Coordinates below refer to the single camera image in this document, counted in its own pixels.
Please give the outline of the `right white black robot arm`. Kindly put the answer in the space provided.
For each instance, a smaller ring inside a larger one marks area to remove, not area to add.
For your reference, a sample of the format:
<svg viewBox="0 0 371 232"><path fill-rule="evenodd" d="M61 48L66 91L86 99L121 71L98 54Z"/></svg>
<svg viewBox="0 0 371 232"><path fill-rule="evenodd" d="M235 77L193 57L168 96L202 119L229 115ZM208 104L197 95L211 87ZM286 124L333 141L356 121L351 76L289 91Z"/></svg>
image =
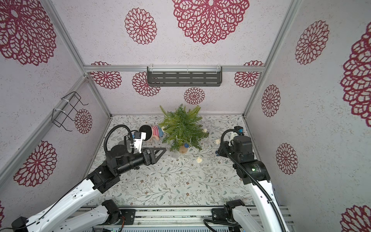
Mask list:
<svg viewBox="0 0 371 232"><path fill-rule="evenodd" d="M223 132L220 140L217 155L232 161L237 175L253 198L261 223L253 218L240 200L224 205L228 220L245 232L288 232L289 228L274 196L270 175L264 163L255 158L251 138L230 129Z"/></svg>

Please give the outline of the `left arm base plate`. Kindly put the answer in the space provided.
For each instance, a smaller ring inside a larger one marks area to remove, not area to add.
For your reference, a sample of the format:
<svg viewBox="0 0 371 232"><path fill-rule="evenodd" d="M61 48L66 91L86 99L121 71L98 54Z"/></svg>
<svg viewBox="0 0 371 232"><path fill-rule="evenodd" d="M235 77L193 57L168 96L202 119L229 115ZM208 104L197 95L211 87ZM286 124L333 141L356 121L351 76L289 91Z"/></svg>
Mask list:
<svg viewBox="0 0 371 232"><path fill-rule="evenodd" d="M135 209L121 209L115 211L109 218L110 225L133 225L135 219Z"/></svg>

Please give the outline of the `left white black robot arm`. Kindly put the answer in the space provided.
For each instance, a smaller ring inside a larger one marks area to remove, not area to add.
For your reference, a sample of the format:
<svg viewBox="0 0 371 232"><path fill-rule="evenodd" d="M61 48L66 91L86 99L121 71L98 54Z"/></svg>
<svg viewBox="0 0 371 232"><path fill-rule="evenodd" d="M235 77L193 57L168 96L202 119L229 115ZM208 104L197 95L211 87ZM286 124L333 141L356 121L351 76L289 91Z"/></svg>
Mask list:
<svg viewBox="0 0 371 232"><path fill-rule="evenodd" d="M166 148L143 148L140 153L130 153L125 145L114 146L106 151L105 161L68 193L38 214L29 218L17 218L12 223L12 230L14 232L72 232L102 223L120 222L121 210L112 200L103 202L94 210L76 219L68 219L68 217L117 184L122 174L138 169L142 165L156 164L165 152Z"/></svg>

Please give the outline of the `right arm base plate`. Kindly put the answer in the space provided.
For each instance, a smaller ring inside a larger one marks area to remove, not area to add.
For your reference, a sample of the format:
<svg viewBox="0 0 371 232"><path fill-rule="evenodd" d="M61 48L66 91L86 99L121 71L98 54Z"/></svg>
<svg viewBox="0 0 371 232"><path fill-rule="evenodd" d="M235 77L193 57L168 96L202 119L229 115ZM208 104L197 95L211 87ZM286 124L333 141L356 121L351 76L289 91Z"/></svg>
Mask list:
<svg viewBox="0 0 371 232"><path fill-rule="evenodd" d="M211 213L213 221L220 221L225 223L230 222L228 214L224 208L212 208Z"/></svg>

